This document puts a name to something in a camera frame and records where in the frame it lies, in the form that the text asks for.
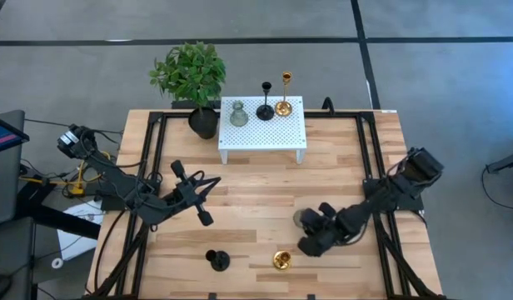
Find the short black candle holder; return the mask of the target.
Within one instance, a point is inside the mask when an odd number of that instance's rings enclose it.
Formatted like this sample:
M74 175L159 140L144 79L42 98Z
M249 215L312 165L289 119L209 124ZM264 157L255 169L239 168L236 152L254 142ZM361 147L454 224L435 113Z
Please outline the short black candle holder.
M205 258L216 272L223 272L230 266L230 256L224 251L208 250Z

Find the tall gold candle holder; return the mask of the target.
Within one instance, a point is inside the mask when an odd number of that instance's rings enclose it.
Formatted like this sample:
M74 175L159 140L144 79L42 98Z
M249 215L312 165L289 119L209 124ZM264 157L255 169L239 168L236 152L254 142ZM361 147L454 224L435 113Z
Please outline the tall gold candle holder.
M291 104L286 100L287 91L289 84L291 82L292 73L285 71L282 73L282 82L283 82L283 96L282 100L278 102L275 106L275 112L280 117L287 117L291 114L292 107Z

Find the short gold candle holder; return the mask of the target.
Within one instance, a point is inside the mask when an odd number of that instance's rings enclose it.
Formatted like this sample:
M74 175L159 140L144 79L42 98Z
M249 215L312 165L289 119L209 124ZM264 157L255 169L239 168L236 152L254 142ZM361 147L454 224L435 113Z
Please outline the short gold candle holder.
M285 271L291 267L291 254L288 251L278 251L274 254L272 263L275 269Z

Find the black plant pot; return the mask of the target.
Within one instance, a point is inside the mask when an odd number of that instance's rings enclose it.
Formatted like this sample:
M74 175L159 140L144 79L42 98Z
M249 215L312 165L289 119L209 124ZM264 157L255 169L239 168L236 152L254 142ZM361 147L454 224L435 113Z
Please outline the black plant pot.
M212 139L217 134L218 116L212 108L196 108L188 117L188 124L200 138Z

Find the white paper sheet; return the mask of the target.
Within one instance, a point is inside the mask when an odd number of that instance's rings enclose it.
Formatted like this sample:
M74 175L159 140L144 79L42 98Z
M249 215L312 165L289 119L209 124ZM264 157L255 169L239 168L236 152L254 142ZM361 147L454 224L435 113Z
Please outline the white paper sheet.
M79 217L91 223L100 225L103 220L104 211L101 209L101 202L89 201L68 208L66 214ZM59 245L61 248L61 257L63 261L68 261L97 246L96 238L81 237L77 234L57 230Z

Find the yellow clamp tool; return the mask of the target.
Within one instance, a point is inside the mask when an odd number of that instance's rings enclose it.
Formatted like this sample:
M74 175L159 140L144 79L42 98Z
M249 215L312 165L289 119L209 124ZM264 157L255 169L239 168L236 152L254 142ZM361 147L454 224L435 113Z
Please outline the yellow clamp tool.
M63 192L68 198L81 198L87 196L87 186L89 184L99 182L102 174L97 172L91 177L88 174L92 171L92 167L85 161L81 161L73 170L66 172L39 172L27 160L27 170L21 171L18 180L25 183L36 183L40 186L53 185L55 188Z

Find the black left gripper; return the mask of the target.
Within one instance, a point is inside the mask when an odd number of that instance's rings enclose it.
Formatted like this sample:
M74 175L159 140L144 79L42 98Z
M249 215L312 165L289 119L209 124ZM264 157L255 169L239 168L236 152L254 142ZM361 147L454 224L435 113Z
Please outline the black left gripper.
M172 171L181 181L176 184L173 190L173 196L177 200L172 204L170 216L195 206L197 216L203 226L207 227L213 224L212 215L205 210L203 203L207 200L207 195L222 180L221 177L204 178L204 172L198 171L188 177L180 160L171 164Z

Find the grey stand leg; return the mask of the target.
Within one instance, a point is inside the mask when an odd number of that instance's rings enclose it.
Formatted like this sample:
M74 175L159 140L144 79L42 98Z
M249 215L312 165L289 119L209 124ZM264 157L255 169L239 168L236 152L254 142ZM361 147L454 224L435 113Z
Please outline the grey stand leg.
M513 154L486 165L486 171L490 174L498 173L506 168L513 168Z

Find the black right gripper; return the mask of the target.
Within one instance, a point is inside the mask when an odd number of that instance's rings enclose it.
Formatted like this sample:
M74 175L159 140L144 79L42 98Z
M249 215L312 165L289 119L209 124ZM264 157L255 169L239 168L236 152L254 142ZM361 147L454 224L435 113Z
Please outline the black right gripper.
M344 232L336 224L336 210L327 202L318 208L304 209L301 221L304 237L297 243L298 248L309 257L320 257L344 238Z

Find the white perforated metal shelf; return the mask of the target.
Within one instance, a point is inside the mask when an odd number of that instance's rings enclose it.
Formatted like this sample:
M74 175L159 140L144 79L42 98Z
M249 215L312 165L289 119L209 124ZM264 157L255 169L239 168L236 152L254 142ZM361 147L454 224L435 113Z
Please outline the white perforated metal shelf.
M262 121L256 115L257 108L264 102L273 107L281 100L281 96L222 98L218 138L222 163L228 162L230 151L294 151L296 162L302 163L307 148L303 97L286 98L292 105L292 113L287 117L274 116L269 121ZM243 110L248 115L247 123L241 127L230 121L236 101L243 103Z

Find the dark flat monitor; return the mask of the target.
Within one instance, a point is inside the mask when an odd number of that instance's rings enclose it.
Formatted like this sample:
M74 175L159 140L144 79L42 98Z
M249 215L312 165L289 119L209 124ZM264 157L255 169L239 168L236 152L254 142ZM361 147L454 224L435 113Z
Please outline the dark flat monitor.
M0 119L0 152L29 141L26 133Z

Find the tall black candle holder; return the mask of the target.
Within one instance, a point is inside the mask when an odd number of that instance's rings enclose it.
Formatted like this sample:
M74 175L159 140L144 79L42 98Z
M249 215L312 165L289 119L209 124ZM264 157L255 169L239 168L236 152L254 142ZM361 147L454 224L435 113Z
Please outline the tall black candle holder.
M274 116L274 109L267 104L267 96L271 90L272 85L270 82L263 82L261 87L264 92L264 103L257 108L256 116L262 121L268 121L271 120Z

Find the green leafy plant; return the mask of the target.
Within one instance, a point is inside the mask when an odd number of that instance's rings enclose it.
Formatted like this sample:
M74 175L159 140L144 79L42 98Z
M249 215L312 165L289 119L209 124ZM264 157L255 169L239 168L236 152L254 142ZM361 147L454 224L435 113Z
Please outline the green leafy plant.
M199 41L173 47L163 60L155 58L148 76L162 96L211 108L226 83L226 66L213 44Z

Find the grey cabinet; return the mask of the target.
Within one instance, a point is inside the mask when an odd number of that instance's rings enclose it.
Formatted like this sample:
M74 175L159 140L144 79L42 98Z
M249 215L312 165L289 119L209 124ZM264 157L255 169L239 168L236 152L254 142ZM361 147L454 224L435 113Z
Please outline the grey cabinet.
M23 110L0 113L0 119L20 131L24 129ZM0 152L0 223L13 219L16 213L21 151L22 144Z

